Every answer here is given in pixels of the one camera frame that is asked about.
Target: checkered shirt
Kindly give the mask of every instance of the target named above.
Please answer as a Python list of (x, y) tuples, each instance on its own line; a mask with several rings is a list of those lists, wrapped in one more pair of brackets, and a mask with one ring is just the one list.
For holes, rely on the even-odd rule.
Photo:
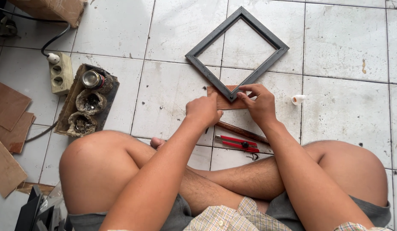
[[(184, 231), (291, 231), (278, 220), (257, 210), (257, 204), (244, 197), (238, 209), (226, 206), (210, 206), (194, 218)], [(390, 231), (388, 228), (366, 229), (360, 224), (346, 222), (334, 231)]]

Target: white glue bottle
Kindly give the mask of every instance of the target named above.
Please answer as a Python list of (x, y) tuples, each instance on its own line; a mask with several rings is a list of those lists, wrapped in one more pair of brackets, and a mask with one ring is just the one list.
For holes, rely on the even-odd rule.
[(305, 95), (294, 95), (291, 97), (291, 102), (293, 102), (294, 105), (301, 105), (301, 103), (307, 98)]

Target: hairy leg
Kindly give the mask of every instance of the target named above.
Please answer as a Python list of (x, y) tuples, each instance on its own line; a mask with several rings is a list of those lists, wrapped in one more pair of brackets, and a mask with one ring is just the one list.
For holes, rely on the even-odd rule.
[[(369, 150), (341, 141), (317, 141), (305, 145), (304, 149), (347, 194), (386, 206), (386, 171)], [(232, 169), (193, 171), (249, 197), (272, 200), (284, 191), (274, 157)]]
[[(64, 151), (59, 166), (69, 213), (108, 211), (155, 152), (130, 135), (114, 131), (96, 132), (74, 141)], [(225, 205), (236, 209), (243, 198), (188, 169), (180, 194), (193, 215), (208, 206)]]

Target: tin can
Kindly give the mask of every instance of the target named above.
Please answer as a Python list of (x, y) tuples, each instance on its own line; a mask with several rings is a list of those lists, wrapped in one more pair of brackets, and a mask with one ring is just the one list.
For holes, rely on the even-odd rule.
[(99, 89), (103, 86), (105, 77), (95, 71), (86, 71), (81, 77), (83, 85), (89, 89)]

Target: wooden handle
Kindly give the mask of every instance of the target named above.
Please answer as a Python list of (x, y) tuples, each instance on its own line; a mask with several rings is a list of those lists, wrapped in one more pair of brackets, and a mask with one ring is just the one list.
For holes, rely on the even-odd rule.
[(266, 144), (266, 145), (270, 146), (270, 144), (268, 143), (268, 140), (265, 137), (259, 136), (259, 135), (255, 134), (255, 133), (249, 132), (249, 131), (244, 130), (242, 128), (239, 128), (239, 127), (236, 127), (236, 126), (233, 126), (231, 124), (224, 123), (224, 122), (221, 122), (221, 121), (216, 123), (216, 126), (219, 126), (219, 127), (224, 128), (226, 130), (229, 130), (231, 132), (237, 133), (239, 135), (242, 135), (242, 136), (247, 137), (249, 139), (252, 139), (254, 141), (257, 141), (257, 142), (260, 142), (262, 144)]

